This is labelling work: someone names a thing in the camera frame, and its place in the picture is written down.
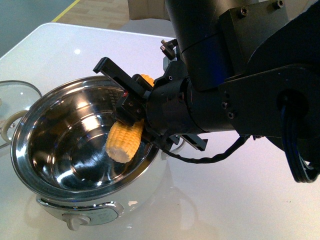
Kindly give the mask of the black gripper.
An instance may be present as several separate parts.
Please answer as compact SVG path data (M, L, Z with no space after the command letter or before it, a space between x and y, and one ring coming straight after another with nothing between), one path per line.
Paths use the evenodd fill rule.
M153 84L141 74L129 76L108 57L103 57L93 71L124 90L114 107L116 120L129 127L144 120L150 142L164 146L168 138L180 135L204 150L195 135L234 130L221 106L218 89L195 90L180 60L171 62Z

